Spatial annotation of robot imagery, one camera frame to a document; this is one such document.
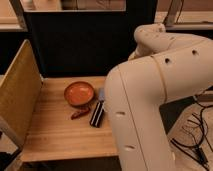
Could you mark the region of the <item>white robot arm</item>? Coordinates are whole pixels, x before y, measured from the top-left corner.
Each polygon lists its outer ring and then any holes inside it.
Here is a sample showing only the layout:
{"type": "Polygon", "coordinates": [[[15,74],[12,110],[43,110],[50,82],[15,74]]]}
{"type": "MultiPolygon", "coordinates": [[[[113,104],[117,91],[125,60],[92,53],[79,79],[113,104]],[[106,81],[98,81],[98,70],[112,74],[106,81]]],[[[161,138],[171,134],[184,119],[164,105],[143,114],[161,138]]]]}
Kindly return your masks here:
{"type": "Polygon", "coordinates": [[[104,86],[105,109],[122,171],[176,171],[159,107],[213,86],[213,40],[168,33],[162,24],[136,28],[130,59],[104,86]]]}

